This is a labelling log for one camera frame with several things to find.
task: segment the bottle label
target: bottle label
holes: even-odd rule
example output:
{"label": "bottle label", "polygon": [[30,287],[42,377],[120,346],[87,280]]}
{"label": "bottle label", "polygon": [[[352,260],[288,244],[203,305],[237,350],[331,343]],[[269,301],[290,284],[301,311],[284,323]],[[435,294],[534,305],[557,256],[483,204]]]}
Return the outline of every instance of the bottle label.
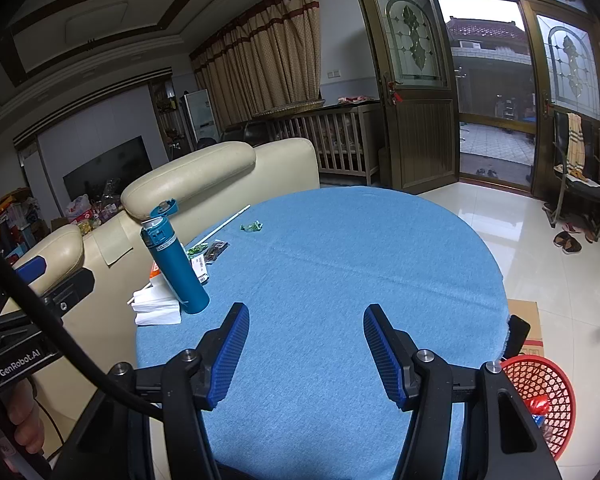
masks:
{"label": "bottle label", "polygon": [[169,247],[171,244],[174,243],[174,241],[177,240],[177,236],[175,235],[175,233],[173,234],[173,236],[171,238],[169,238],[166,242],[158,245],[155,250],[156,251],[163,251],[165,250],[167,247]]}

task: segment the door threshold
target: door threshold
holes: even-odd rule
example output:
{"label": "door threshold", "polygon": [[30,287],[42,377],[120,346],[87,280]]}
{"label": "door threshold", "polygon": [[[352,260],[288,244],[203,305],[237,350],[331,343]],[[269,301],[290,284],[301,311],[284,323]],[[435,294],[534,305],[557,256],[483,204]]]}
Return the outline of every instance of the door threshold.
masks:
{"label": "door threshold", "polygon": [[485,178],[476,178],[473,175],[467,175],[461,173],[460,174],[460,182],[464,182],[466,184],[474,184],[474,186],[482,186],[482,187],[490,187],[491,189],[498,189],[500,191],[508,191],[510,193],[515,193],[516,195],[533,197],[531,195],[531,189],[525,188],[522,186],[517,186],[516,184],[512,184],[510,182],[502,182],[496,181],[495,179]]}

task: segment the slipper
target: slipper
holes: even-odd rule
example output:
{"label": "slipper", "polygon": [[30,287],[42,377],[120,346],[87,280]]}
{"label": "slipper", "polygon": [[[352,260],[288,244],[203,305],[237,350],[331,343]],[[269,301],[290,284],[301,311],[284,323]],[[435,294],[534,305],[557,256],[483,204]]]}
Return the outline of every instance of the slipper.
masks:
{"label": "slipper", "polygon": [[571,222],[565,222],[564,224],[562,224],[562,228],[565,231],[567,231],[568,233],[581,233],[582,232],[576,226],[574,226]]}
{"label": "slipper", "polygon": [[573,236],[567,238],[564,246],[562,247],[562,252],[564,254],[578,254],[582,250],[582,246],[580,242],[577,241]]}
{"label": "slipper", "polygon": [[556,247],[563,247],[569,238],[571,238],[571,235],[567,231],[562,231],[555,235],[554,245]]}

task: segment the sky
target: sky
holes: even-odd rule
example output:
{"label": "sky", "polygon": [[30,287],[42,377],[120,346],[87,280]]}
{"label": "sky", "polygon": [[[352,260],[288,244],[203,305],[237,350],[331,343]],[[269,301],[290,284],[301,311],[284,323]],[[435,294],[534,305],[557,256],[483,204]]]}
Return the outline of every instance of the sky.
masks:
{"label": "sky", "polygon": [[497,20],[516,22],[516,27],[525,30],[520,8],[516,2],[507,0],[438,0],[445,23],[454,18],[474,20]]}

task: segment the beige leather sofa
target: beige leather sofa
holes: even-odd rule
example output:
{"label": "beige leather sofa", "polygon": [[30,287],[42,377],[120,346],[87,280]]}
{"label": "beige leather sofa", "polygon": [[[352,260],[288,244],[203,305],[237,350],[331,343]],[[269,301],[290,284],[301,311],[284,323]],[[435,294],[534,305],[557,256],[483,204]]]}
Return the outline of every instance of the beige leather sofa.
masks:
{"label": "beige leather sofa", "polygon": [[[64,326],[103,370],[120,361],[136,366],[134,313],[126,302],[148,281],[152,258],[140,238],[140,222],[156,205],[178,201],[179,212],[170,219],[180,241],[188,243],[247,204],[317,187],[308,140],[279,140],[255,149],[223,142],[142,176],[122,193],[125,211],[84,238],[76,226],[64,226],[19,263],[38,254],[45,258],[46,273],[31,285],[39,294],[81,266],[91,269],[94,291],[63,317]],[[40,370],[36,381],[43,404],[61,419],[62,431],[70,431],[94,388],[65,358]]]}

